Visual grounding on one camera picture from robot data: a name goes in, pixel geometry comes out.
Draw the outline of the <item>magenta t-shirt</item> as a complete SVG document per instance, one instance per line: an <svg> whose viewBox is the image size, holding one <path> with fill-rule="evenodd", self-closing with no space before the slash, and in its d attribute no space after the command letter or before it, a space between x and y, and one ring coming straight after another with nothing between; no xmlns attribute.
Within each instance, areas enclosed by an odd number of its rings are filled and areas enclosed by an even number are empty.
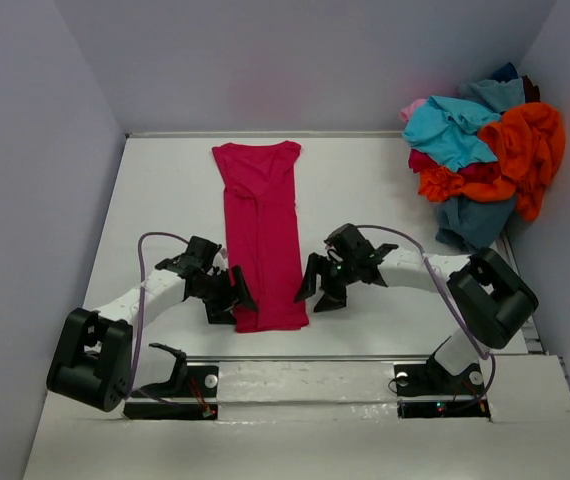
<svg viewBox="0 0 570 480"><path fill-rule="evenodd" d="M303 279L295 163L300 144L250 146L226 143L212 149L224 182L229 264L242 270L258 310L237 307L236 331L299 330L309 325L305 304L294 298Z"/></svg>

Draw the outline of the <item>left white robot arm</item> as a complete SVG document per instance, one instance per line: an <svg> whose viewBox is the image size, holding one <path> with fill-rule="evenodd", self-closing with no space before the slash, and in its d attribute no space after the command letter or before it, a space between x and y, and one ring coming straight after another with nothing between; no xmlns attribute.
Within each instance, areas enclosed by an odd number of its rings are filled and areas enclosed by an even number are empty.
<svg viewBox="0 0 570 480"><path fill-rule="evenodd" d="M76 308L63 324L46 378L49 391L103 412L113 411L133 390L143 330L189 298L203 302L209 318L234 320L237 307L258 306L238 266L230 270L157 264L141 283L96 310Z"/></svg>

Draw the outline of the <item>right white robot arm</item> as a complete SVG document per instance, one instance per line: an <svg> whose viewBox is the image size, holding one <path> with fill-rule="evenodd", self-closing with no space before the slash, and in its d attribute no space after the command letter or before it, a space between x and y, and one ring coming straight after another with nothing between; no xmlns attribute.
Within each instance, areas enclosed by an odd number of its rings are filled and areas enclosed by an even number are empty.
<svg viewBox="0 0 570 480"><path fill-rule="evenodd" d="M384 243L365 253L329 248L312 253L294 300L321 297L317 312L342 309L355 283L406 287L439 294L458 324L428 359L390 382L401 397L452 395L479 360L504 349L539 307L531 288L491 248L471 255L433 255Z"/></svg>

